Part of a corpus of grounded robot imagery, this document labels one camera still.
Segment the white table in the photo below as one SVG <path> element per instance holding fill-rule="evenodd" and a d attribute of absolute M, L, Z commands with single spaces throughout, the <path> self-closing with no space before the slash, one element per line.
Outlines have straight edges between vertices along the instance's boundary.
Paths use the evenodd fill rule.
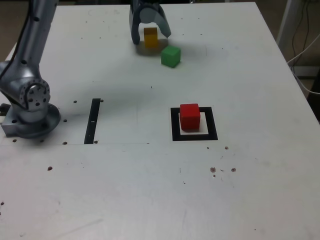
<path fill-rule="evenodd" d="M 163 8 L 175 69 L 132 44 L 128 6 L 57 8 L 40 71 L 67 122 L 0 131 L 1 240 L 320 238 L 319 124 L 256 4 Z M 218 140 L 172 141 L 186 103 L 212 107 Z"/>

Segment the black bar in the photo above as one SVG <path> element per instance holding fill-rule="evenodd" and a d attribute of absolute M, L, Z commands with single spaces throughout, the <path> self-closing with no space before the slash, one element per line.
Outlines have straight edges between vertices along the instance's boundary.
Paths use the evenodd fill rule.
<path fill-rule="evenodd" d="M 92 99 L 88 125 L 86 126 L 84 137 L 84 144 L 94 144 L 100 100 L 100 98 Z"/>

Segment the floor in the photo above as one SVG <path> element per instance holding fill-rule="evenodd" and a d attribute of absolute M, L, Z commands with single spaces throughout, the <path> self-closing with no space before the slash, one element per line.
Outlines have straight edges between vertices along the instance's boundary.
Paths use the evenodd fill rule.
<path fill-rule="evenodd" d="M 286 7 L 287 0 L 250 0 L 250 2 L 256 2 L 259 10 L 262 13 L 266 24 L 268 25 L 273 37 L 276 38 L 282 16 Z M 75 2 L 60 2 L 60 5 L 73 5 Z M 4 61 L 14 47 L 20 30 L 22 28 L 25 14 L 28 8 L 26 1 L 0 1 L 0 62 Z M 317 26 L 320 22 L 320 3 L 312 3 L 309 7 L 310 17 L 310 33 L 308 43 L 311 42 L 319 33 L 320 29 Z M 302 22 L 301 28 L 296 35 L 295 45 L 297 51 L 302 50 L 303 43 L 305 41 L 305 35 L 307 33 L 307 20 Z M 301 58 L 299 65 L 302 66 L 319 66 L 320 65 L 320 41 L 315 44 L 309 53 L 304 54 Z M 288 42 L 287 49 L 285 50 L 284 57 L 289 60 L 293 57 L 293 50 L 291 42 Z M 306 87 L 311 88 L 313 81 L 304 80 L 303 83 Z"/>

